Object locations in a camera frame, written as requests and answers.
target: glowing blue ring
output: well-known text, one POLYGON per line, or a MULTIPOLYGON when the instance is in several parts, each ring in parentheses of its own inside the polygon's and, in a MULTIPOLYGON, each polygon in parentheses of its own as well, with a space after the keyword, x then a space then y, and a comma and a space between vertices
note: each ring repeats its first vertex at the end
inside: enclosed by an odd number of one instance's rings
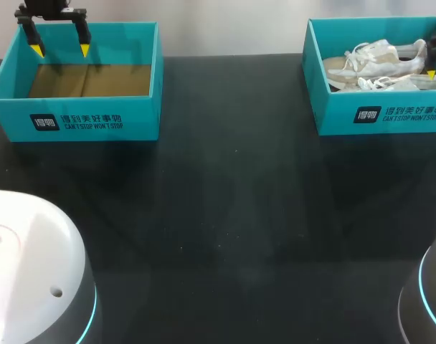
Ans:
POLYGON ((419 266, 419 289, 420 289, 420 295, 422 296, 422 301, 425 305, 425 309, 428 312, 428 315, 432 318, 433 322, 436 324, 436 317, 433 314, 432 310, 430 309, 430 306, 428 305, 427 299, 425 298, 425 294, 424 294, 424 288, 422 287, 422 265, 424 264, 424 260, 425 257, 427 256, 428 251, 430 250, 430 248, 428 248, 428 250, 425 252, 424 257, 422 258, 422 261, 420 262, 420 266, 419 266))
POLYGON ((82 342, 82 340, 84 339, 84 337, 86 336, 89 328, 90 328, 90 324, 92 324, 92 321, 94 320, 94 316, 95 316, 95 310, 97 309, 97 287, 95 287, 95 298, 94 298, 94 309, 92 310, 92 315, 90 316, 89 319, 89 323, 87 324, 84 332, 82 333, 80 339, 77 340, 76 344, 80 344, 82 342))

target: small hole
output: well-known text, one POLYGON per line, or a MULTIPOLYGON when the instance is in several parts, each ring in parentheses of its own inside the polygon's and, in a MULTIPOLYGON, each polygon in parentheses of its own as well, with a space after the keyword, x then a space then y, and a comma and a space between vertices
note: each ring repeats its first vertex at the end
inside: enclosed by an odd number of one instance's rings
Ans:
POLYGON ((51 287, 50 292, 55 297, 62 297, 63 292, 60 288, 57 287, 51 287))

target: brown cardboard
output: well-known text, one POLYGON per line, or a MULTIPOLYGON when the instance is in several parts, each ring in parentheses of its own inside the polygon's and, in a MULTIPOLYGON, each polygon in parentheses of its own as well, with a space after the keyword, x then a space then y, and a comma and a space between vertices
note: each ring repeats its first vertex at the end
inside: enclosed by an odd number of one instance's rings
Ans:
POLYGON ((149 64, 42 64, 29 97, 149 95, 150 78, 149 64))
POLYGON ((151 66, 129 64, 90 65, 83 97, 149 95, 151 66))
POLYGON ((86 64, 41 64, 29 97, 81 97, 86 72, 86 64))

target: box label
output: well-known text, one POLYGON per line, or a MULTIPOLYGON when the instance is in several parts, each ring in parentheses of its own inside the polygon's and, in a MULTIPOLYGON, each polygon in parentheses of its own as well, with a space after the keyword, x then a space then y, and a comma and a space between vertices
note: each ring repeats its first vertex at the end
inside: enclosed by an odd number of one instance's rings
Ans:
POLYGON ((120 115, 63 115, 60 116, 65 130, 122 129, 120 115))
POLYGON ((33 125, 38 131, 56 131, 60 130, 54 115, 52 114, 35 114, 30 115, 33 125))
POLYGON ((388 107, 382 122, 436 120, 436 106, 388 107))
POLYGON ((356 111, 354 123, 375 123, 380 112, 380 106, 361 106, 356 111))

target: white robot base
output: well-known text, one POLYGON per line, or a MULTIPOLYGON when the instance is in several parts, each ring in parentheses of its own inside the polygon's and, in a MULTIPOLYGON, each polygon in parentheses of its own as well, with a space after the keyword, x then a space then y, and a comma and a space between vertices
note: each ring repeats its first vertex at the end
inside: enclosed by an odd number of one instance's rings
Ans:
POLYGON ((0 191, 0 343, 98 344, 102 315, 82 238, 44 199, 0 191))

